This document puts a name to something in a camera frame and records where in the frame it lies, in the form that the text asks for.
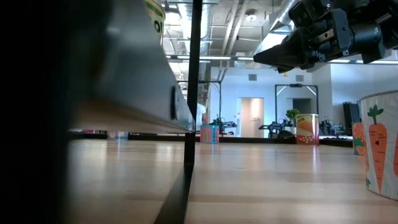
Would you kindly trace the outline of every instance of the wooden floor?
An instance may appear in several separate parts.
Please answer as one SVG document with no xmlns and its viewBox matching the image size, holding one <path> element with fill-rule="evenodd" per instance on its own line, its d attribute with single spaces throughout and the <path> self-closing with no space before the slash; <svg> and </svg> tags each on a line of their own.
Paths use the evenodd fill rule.
<svg viewBox="0 0 398 224">
<path fill-rule="evenodd" d="M 70 145 L 70 223 L 152 223 L 183 165 L 183 143 Z M 398 223 L 398 202 L 365 188 L 351 149 L 198 144 L 187 223 Z"/>
</svg>

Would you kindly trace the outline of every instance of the robotic arm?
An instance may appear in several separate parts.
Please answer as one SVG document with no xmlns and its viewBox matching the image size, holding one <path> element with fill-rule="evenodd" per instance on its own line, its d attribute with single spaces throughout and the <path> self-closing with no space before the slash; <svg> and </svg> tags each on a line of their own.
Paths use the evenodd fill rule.
<svg viewBox="0 0 398 224">
<path fill-rule="evenodd" d="M 254 56 L 279 73 L 356 54 L 370 63 L 398 49 L 398 0 L 303 0 L 289 17 L 297 29 Z"/>
</svg>

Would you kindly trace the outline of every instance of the green plant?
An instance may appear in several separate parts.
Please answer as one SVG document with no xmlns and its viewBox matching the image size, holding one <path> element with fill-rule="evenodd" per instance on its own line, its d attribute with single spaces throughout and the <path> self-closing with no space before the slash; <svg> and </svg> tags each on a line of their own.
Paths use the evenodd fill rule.
<svg viewBox="0 0 398 224">
<path fill-rule="evenodd" d="M 291 121 L 294 121 L 296 118 L 296 115 L 298 115 L 300 111 L 298 109 L 291 109 L 286 111 L 286 117 L 290 119 Z"/>
</svg>

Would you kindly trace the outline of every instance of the shelf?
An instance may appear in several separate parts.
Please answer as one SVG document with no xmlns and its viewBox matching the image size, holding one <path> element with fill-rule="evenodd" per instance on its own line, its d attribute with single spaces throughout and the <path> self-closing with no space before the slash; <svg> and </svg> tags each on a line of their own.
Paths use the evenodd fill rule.
<svg viewBox="0 0 398 224">
<path fill-rule="evenodd" d="M 141 133 L 193 131 L 193 117 L 144 1 L 113 4 L 108 21 L 101 18 L 103 25 L 82 27 L 79 36 L 73 37 L 72 83 L 80 97 L 73 127 Z M 105 56 L 102 60 L 93 55 Z M 93 67 L 99 71 L 93 74 L 100 75 L 89 75 Z"/>
</svg>

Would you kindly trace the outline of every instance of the potted plant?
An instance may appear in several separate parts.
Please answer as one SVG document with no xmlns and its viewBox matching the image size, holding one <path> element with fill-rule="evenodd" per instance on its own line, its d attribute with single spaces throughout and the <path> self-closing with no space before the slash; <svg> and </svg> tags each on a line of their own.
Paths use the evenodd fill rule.
<svg viewBox="0 0 398 224">
<path fill-rule="evenodd" d="M 291 109 L 286 111 L 286 117 L 291 120 L 292 122 L 292 127 L 290 127 L 290 132 L 293 134 L 297 133 L 296 129 L 296 115 L 300 114 L 300 111 L 298 109 Z"/>
</svg>

